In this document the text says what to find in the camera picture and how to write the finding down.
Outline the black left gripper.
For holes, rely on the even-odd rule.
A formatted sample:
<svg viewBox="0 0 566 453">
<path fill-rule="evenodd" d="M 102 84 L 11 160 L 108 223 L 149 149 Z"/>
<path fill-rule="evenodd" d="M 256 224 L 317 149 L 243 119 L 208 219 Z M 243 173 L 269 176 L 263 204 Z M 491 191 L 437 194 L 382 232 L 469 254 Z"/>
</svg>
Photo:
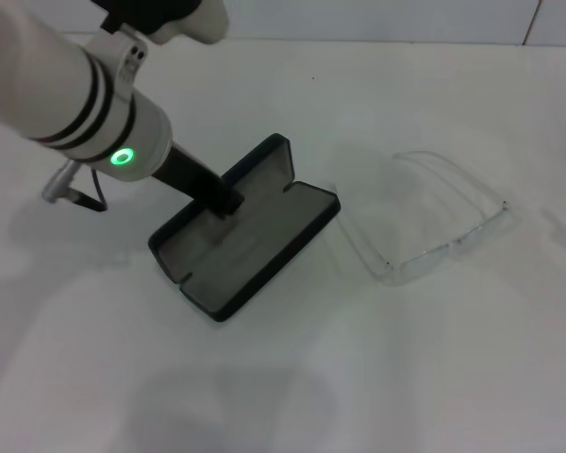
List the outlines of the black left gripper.
<svg viewBox="0 0 566 453">
<path fill-rule="evenodd" d="M 244 202 L 241 193 L 177 144 L 152 178 L 200 202 L 220 219 L 234 215 Z"/>
</svg>

